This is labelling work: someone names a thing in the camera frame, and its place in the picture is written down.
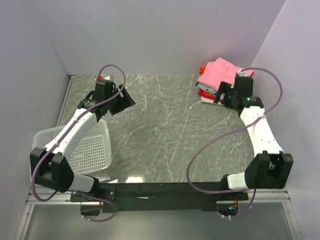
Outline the pink t shirt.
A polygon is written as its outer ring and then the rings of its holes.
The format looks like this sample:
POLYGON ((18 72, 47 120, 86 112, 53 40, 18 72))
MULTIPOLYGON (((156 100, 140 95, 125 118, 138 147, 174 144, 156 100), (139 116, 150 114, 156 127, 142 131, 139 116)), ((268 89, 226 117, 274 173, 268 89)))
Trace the pink t shirt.
POLYGON ((219 57, 215 61, 211 61, 206 64, 204 72, 198 78, 197 82, 217 91, 221 82, 233 84, 235 82, 236 74, 242 69, 242 67, 236 66, 219 57))

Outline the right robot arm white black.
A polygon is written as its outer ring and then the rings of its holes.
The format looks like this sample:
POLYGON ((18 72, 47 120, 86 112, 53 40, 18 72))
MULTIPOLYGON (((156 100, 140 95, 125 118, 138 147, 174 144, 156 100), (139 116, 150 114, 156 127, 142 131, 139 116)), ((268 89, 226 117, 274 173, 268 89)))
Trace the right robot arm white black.
POLYGON ((276 141, 259 97, 253 96, 253 80, 239 78, 234 84, 221 82, 215 102, 236 110, 253 147, 253 160, 244 172, 229 174, 227 182, 219 187, 222 198, 230 200, 237 190, 282 189, 293 166, 293 156, 285 153, 276 141))

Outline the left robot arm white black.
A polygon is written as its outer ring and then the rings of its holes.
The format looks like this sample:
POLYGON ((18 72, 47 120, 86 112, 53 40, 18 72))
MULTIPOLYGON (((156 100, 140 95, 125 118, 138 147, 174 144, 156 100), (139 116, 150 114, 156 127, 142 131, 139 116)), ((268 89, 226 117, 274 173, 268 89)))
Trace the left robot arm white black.
POLYGON ((31 185, 40 185, 56 192, 78 191, 88 201, 100 195, 99 180, 73 172, 69 159, 85 134, 101 118, 115 115, 136 103, 124 84, 116 86, 111 80, 99 80, 77 106, 72 119, 44 148, 35 147, 30 153, 31 185))

